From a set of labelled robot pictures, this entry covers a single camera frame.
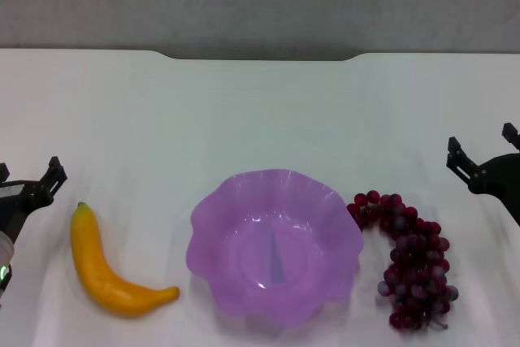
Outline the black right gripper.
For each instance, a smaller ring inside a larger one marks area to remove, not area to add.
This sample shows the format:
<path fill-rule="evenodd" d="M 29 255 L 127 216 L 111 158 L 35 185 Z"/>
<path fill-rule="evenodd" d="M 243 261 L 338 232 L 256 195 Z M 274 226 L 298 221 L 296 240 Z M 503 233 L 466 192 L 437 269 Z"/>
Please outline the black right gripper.
<path fill-rule="evenodd" d="M 505 123 L 501 134 L 519 153 L 501 155 L 479 166 L 466 155 L 457 138 L 450 137 L 446 167 L 472 193 L 497 198 L 520 226 L 520 133 L 511 123 Z"/>

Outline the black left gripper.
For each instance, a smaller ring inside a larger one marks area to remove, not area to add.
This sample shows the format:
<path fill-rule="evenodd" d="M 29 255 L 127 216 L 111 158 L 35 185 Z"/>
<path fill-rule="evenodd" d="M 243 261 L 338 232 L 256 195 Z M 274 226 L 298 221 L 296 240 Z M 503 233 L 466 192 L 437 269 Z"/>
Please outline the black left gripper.
<path fill-rule="evenodd" d="M 5 182 L 9 175 L 7 165 L 0 163 L 0 182 Z M 0 184 L 0 232 L 15 242 L 27 217 L 35 210 L 51 205 L 54 195 L 66 180 L 63 165 L 54 156 L 39 181 L 18 180 Z"/>

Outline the yellow banana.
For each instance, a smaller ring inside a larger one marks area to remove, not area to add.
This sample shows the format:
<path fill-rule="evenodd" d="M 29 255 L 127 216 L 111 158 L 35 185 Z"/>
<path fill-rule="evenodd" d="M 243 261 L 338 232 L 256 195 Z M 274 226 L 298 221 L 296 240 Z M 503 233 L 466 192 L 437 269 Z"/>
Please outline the yellow banana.
<path fill-rule="evenodd" d="M 78 204 L 71 216 L 70 241 L 80 283 L 103 310 L 124 318 L 136 318 L 180 297 L 176 286 L 156 290 L 117 275 L 106 261 L 96 215 L 84 202 Z"/>

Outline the dark red grape bunch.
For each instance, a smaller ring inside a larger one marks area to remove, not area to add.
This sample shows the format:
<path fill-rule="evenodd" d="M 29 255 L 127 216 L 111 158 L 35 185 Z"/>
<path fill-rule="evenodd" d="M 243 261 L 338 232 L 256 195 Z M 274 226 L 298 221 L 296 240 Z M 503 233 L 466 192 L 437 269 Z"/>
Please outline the dark red grape bunch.
<path fill-rule="evenodd" d="M 392 303 L 389 325 L 400 332 L 446 330 L 444 317 L 459 292 L 447 280 L 450 242 L 441 236 L 440 224 L 420 218 L 398 193 L 358 193 L 346 210 L 360 230 L 378 228 L 392 245 L 390 264 L 377 287 Z"/>

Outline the purple wavy plastic bowl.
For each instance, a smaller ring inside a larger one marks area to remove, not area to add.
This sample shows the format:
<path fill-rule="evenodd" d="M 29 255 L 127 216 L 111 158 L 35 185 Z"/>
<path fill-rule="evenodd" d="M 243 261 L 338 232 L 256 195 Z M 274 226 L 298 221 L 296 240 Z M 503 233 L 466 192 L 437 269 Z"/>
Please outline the purple wavy plastic bowl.
<path fill-rule="evenodd" d="M 347 301 L 364 240 L 343 198 L 296 171 L 227 178 L 191 214 L 188 269 L 225 314 L 283 327 Z"/>

